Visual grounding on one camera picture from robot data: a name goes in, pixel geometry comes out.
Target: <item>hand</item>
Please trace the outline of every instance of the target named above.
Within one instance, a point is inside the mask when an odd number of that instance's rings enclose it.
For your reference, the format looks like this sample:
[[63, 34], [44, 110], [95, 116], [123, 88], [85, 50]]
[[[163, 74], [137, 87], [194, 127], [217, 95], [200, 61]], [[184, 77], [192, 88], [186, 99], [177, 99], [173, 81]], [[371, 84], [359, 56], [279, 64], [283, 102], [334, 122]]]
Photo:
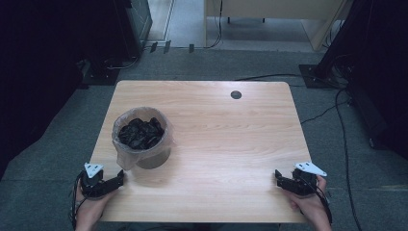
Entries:
[[[82, 201], [84, 196], [81, 192], [81, 182], [78, 182], [76, 201]], [[84, 203], [79, 207], [77, 213], [77, 231], [90, 231], [96, 230], [97, 221], [102, 217], [103, 210], [105, 209], [108, 201], [117, 194], [117, 190], [109, 192], [103, 198], [99, 200], [86, 199]]]
[[[318, 187], [325, 192], [326, 180], [319, 175], [317, 178]], [[286, 190], [283, 190], [283, 193], [291, 201], [291, 207], [294, 210], [300, 209], [306, 219], [313, 224], [315, 230], [332, 230], [324, 206], [317, 195], [299, 196]]]

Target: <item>clear plastic bag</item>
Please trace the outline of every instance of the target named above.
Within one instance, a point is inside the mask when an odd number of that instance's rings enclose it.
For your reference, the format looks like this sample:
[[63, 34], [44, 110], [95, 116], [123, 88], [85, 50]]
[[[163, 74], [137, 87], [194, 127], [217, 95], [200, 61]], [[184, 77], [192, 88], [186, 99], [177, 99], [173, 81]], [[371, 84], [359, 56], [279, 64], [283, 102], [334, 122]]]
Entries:
[[[122, 127], [129, 124], [135, 118], [149, 121], [156, 117], [165, 130], [160, 141], [150, 149], [135, 150], [120, 142], [118, 134]], [[170, 155], [171, 147], [174, 145], [172, 137], [172, 126], [167, 118], [157, 109], [149, 107], [134, 108], [121, 115], [114, 124], [112, 140], [117, 151], [117, 164], [124, 170], [130, 170], [134, 166], [151, 169], [161, 166]]]

